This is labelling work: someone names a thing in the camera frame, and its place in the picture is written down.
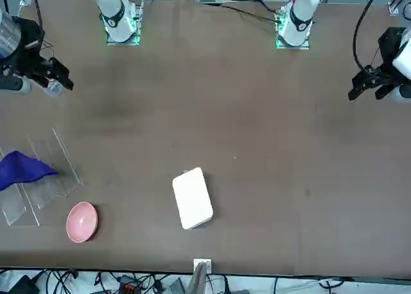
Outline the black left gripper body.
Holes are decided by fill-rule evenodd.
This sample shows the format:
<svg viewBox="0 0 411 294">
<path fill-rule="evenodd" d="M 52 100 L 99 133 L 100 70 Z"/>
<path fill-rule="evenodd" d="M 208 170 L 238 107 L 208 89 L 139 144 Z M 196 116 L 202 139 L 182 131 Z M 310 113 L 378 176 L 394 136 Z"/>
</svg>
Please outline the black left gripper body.
<svg viewBox="0 0 411 294">
<path fill-rule="evenodd" d="M 382 58 L 382 64 L 379 66 L 381 74 L 386 80 L 397 84 L 407 83 L 406 77 L 393 66 L 393 60 L 400 50 L 404 31 L 405 27 L 388 27 L 378 39 Z"/>
</svg>

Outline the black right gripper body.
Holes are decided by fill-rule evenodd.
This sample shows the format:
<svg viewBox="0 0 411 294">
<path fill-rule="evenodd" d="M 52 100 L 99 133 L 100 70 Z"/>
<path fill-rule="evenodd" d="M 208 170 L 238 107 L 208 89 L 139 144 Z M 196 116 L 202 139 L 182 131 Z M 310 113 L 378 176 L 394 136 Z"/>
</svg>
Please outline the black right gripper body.
<svg viewBox="0 0 411 294">
<path fill-rule="evenodd" d="M 20 32 L 16 48 L 9 55 L 1 55 L 1 76 L 16 74 L 31 79 L 32 71 L 47 71 L 47 60 L 40 55 L 44 30 L 35 22 L 11 17 L 13 29 Z"/>
</svg>

